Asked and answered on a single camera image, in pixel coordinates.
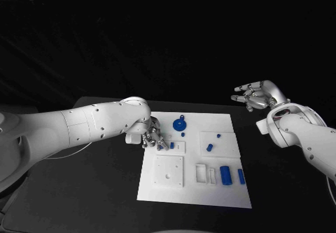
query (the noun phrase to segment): white cable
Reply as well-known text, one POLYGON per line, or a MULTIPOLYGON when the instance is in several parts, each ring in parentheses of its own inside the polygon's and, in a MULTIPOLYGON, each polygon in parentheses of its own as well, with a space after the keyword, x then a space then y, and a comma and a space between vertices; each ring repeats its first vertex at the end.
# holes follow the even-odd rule
POLYGON ((75 153, 72 153, 72 154, 69 154, 69 155, 67 155, 67 156, 64 156, 64 157, 58 157, 58 158, 46 158, 46 159, 62 159, 62 158, 67 158, 67 157, 69 157, 69 156, 72 156, 72 155, 75 155, 80 151, 77 151, 75 153))
POLYGON ((332 189, 330 189, 330 184, 329 184, 329 177, 328 177, 328 188, 329 188, 329 192, 330 192, 332 199, 333 199, 333 201, 335 201, 335 196, 333 196, 332 189))

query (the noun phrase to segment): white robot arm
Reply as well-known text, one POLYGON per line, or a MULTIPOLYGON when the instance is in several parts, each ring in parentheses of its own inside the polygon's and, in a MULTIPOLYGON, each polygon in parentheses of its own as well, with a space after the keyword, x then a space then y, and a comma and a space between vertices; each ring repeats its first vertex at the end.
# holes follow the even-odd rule
POLYGON ((253 108, 271 108, 267 118, 257 122, 261 133, 270 134, 281 148, 297 145, 309 163, 336 182, 336 129, 326 126, 310 107, 290 103, 271 81, 251 83, 235 91, 245 91, 231 99, 244 102, 250 112, 253 108))
POLYGON ((93 104, 38 114, 0 112, 0 192, 38 161, 61 150, 126 133, 126 142, 169 150, 160 122, 144 99, 93 104))

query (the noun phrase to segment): table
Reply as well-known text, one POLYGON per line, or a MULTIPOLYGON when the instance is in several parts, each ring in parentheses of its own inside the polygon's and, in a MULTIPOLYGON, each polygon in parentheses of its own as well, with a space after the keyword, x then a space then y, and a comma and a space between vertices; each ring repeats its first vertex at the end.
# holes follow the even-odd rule
MULTIPOLYGON (((74 107, 111 101, 120 99, 82 97, 74 107)), ((149 101, 149 106, 162 112, 231 114, 253 209, 137 201, 144 151, 142 145, 126 144, 123 134, 94 142, 68 158, 38 163, 3 219, 7 231, 225 232, 333 224, 325 175, 306 162, 299 147, 279 148, 258 131, 255 122, 268 110, 250 113, 238 106, 159 101, 149 101)), ((81 147, 64 150, 61 156, 81 147)))

